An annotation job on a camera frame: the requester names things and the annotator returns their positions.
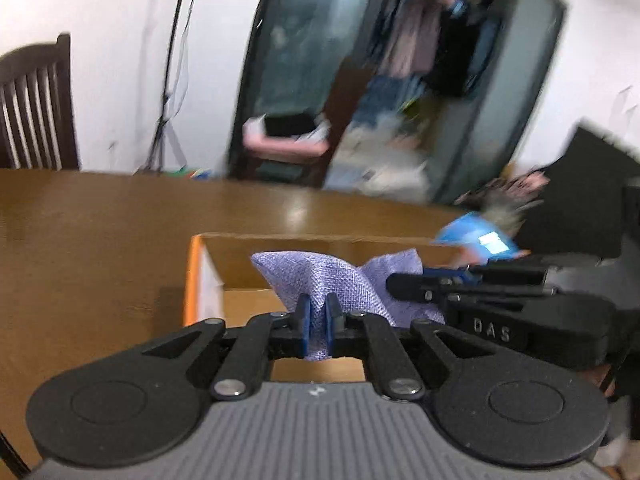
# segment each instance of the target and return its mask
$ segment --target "blue object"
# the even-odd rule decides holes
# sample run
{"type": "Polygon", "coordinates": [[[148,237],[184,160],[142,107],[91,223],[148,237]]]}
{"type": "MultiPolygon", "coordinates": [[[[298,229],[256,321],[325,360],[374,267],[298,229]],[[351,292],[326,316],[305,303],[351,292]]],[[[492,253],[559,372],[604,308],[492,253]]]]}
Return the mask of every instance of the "blue object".
{"type": "Polygon", "coordinates": [[[298,313],[299,309],[304,316],[302,322],[302,353],[306,356],[309,352],[309,340],[311,339],[311,298],[308,295],[300,294],[296,313],[298,313]]]}
{"type": "Polygon", "coordinates": [[[324,300],[324,321],[326,323],[327,355],[334,355],[335,323],[342,317],[342,307],[335,294],[328,294],[324,300]]]}
{"type": "Polygon", "coordinates": [[[193,180],[209,180],[213,177],[213,171],[211,170],[197,170],[191,175],[193,180]]]}
{"type": "Polygon", "coordinates": [[[436,238],[445,244],[464,245],[486,263],[491,260],[511,260],[520,249],[491,222],[476,213],[469,213],[446,226],[436,238]]]}

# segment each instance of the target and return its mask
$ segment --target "black cable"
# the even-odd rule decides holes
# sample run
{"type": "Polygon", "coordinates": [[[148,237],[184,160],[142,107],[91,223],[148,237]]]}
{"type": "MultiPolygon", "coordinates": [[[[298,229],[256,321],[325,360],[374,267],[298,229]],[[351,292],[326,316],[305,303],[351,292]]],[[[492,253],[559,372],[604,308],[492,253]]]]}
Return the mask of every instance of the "black cable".
{"type": "Polygon", "coordinates": [[[9,444],[2,431],[0,431],[0,458],[16,478],[24,478],[31,472],[31,469],[18,455],[18,452],[9,444]]]}
{"type": "MultiPolygon", "coordinates": [[[[158,126],[156,127],[156,134],[154,135],[154,140],[151,143],[151,148],[149,149],[149,155],[146,158],[145,169],[151,170],[153,168],[154,159],[156,158],[156,149],[158,148],[158,141],[162,138],[162,131],[164,130],[164,125],[166,124],[167,119],[164,116],[166,111],[166,103],[169,99],[167,95],[169,89],[169,71],[171,70],[171,60],[174,55],[174,45],[175,45],[175,33],[178,29],[178,20],[180,19],[180,9],[182,8],[182,0],[178,0],[175,5],[174,12],[174,23],[171,27],[171,36],[169,38],[169,48],[166,53],[166,64],[164,66],[164,85],[162,86],[162,99],[161,99],[161,110],[160,110],[160,118],[158,119],[158,126]]],[[[159,169],[162,167],[162,160],[159,161],[159,169]]]]}
{"type": "MultiPolygon", "coordinates": [[[[189,13],[187,16],[187,23],[185,25],[185,29],[183,30],[183,35],[184,33],[188,30],[188,26],[190,24],[190,20],[191,20],[191,13],[193,12],[193,5],[194,5],[195,0],[191,0],[190,3],[190,7],[189,7],[189,13]]],[[[158,120],[158,127],[156,128],[156,134],[154,136],[154,140],[151,143],[151,148],[149,149],[149,154],[148,157],[146,159],[146,164],[145,164],[145,169],[146,170],[151,170],[153,168],[153,164],[154,161],[156,159],[156,154],[159,152],[159,158],[160,160],[158,161],[158,171],[162,171],[162,164],[163,164],[163,152],[164,149],[163,146],[160,146],[160,144],[162,143],[162,138],[164,136],[164,126],[167,124],[167,122],[169,121],[169,118],[166,117],[165,113],[166,113],[166,104],[169,100],[169,95],[168,95],[168,87],[169,87],[169,72],[171,70],[171,61],[172,61],[172,57],[173,57],[173,52],[174,52],[174,45],[175,45],[175,40],[176,40],[176,32],[177,32],[177,28],[178,28],[178,20],[180,19],[180,9],[182,7],[182,0],[178,0],[177,5],[175,7],[175,14],[174,14],[174,24],[172,26],[172,31],[171,31],[171,38],[169,40],[169,49],[167,52],[167,61],[166,61],[166,65],[164,68],[164,86],[162,88],[162,111],[161,111],[161,116],[160,119],[158,120]]]]}
{"type": "Polygon", "coordinates": [[[174,102],[174,110],[172,110],[171,119],[173,119],[180,110],[182,109],[182,104],[184,103],[185,98],[187,97],[187,91],[189,89],[189,30],[191,25],[191,13],[193,12],[193,4],[196,0],[191,0],[189,4],[189,12],[187,13],[187,20],[184,23],[184,29],[182,30],[182,37],[180,38],[180,56],[178,56],[178,75],[175,78],[174,89],[171,92],[171,97],[174,102]],[[175,94],[178,90],[178,83],[180,81],[180,76],[182,74],[183,62],[185,63],[185,70],[187,76],[186,88],[184,89],[184,93],[178,103],[177,108],[175,108],[175,94]]]}

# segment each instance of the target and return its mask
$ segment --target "hanging clothes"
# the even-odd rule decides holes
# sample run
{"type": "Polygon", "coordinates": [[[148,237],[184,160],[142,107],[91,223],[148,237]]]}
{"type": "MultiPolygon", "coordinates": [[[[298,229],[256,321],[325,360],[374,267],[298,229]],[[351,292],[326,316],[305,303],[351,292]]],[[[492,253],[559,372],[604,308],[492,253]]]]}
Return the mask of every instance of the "hanging clothes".
{"type": "Polygon", "coordinates": [[[380,65],[394,77],[426,75],[433,68],[440,35],[440,13],[456,0],[405,0],[380,65]]]}
{"type": "Polygon", "coordinates": [[[397,112],[405,102],[420,97],[424,91],[425,85],[419,77],[396,79],[377,75],[370,81],[352,122],[355,126],[364,124],[376,128],[381,113],[397,112]]]}
{"type": "Polygon", "coordinates": [[[478,87],[494,52],[502,19],[490,10],[462,2],[462,10],[445,11],[436,61],[425,78],[428,87],[446,97],[466,97],[478,87]]]}
{"type": "Polygon", "coordinates": [[[376,20],[369,47],[369,62],[371,64],[380,65],[385,55],[385,46],[394,30],[396,16],[403,1],[404,0],[385,0],[383,10],[376,20]]]}

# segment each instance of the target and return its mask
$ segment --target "metal screw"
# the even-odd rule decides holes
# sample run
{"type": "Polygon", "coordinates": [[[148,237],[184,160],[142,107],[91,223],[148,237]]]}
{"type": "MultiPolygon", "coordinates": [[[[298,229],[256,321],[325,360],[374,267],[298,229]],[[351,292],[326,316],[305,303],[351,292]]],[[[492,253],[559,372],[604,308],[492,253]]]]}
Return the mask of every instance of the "metal screw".
{"type": "Polygon", "coordinates": [[[213,387],[214,391],[223,397],[235,397],[242,395],[246,391],[246,386],[242,381],[237,379],[225,379],[217,382],[213,387]]]}
{"type": "Polygon", "coordinates": [[[415,395],[422,386],[415,379],[394,379],[389,381],[389,389],[396,395],[415,395]]]}

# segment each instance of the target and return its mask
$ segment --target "wooden chair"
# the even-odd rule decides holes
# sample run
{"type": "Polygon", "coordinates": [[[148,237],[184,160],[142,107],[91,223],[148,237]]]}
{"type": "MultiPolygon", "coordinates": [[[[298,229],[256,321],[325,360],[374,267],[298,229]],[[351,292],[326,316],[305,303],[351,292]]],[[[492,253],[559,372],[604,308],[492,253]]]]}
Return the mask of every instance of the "wooden chair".
{"type": "Polygon", "coordinates": [[[313,158],[300,155],[265,155],[245,149],[232,175],[241,180],[265,180],[262,170],[267,169],[273,174],[276,173],[274,167],[277,167],[276,170],[292,176],[276,177],[275,180],[321,188],[342,136],[351,123],[351,118],[374,73],[372,68],[354,66],[348,58],[342,62],[322,109],[322,113],[331,123],[329,149],[324,155],[313,158]]]}
{"type": "Polygon", "coordinates": [[[78,170],[69,34],[0,57],[0,168],[78,170]]]}

